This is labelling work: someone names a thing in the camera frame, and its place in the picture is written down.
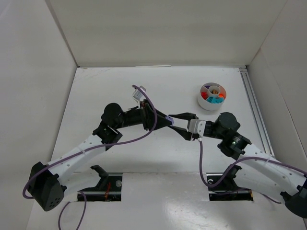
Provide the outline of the teal lego brick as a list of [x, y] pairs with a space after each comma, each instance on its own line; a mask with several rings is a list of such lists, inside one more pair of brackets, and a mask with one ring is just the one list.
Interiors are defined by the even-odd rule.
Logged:
[[222, 103], [224, 101], [224, 98], [223, 97], [217, 97], [217, 98], [208, 97], [206, 101], [211, 103], [211, 104], [219, 104], [219, 103]]

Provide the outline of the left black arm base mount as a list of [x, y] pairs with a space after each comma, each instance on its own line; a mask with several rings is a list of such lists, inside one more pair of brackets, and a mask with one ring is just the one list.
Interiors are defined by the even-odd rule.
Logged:
[[107, 173], [99, 165], [91, 167], [99, 175], [95, 186], [82, 190], [88, 202], [120, 202], [123, 173]]

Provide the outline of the large red lego brick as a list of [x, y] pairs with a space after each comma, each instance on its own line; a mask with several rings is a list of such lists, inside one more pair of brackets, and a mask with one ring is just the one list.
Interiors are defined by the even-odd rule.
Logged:
[[208, 98], [208, 94], [207, 92], [201, 92], [201, 96], [204, 100], [206, 100]]

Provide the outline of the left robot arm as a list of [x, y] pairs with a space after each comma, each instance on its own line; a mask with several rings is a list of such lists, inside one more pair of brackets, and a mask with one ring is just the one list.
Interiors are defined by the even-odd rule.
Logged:
[[101, 116], [101, 122], [92, 134], [77, 147], [47, 164], [36, 163], [30, 172], [29, 181], [23, 190], [28, 192], [44, 211], [54, 209], [65, 196], [88, 187], [101, 188], [106, 184], [108, 173], [94, 165], [88, 172], [77, 172], [88, 161], [122, 145], [119, 129], [142, 125], [148, 132], [172, 127], [171, 117], [154, 109], [147, 99], [128, 111], [119, 104], [108, 104]]

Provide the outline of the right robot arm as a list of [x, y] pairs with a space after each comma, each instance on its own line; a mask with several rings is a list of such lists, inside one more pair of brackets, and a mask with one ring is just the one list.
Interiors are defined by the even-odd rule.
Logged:
[[215, 183], [207, 182], [200, 172], [208, 188], [214, 189], [226, 183], [233, 190], [251, 189], [275, 198], [293, 214], [304, 219], [307, 217], [307, 173], [275, 160], [239, 134], [240, 124], [232, 113], [221, 113], [214, 122], [200, 120], [192, 113], [172, 117], [188, 121], [186, 129], [172, 127], [186, 140], [219, 139], [218, 149], [234, 160]]

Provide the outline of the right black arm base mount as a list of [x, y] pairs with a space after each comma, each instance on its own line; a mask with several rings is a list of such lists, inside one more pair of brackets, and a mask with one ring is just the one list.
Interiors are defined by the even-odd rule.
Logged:
[[252, 192], [246, 188], [238, 187], [234, 179], [236, 173], [241, 170], [235, 166], [227, 173], [227, 176], [214, 188], [209, 188], [210, 201], [253, 201]]

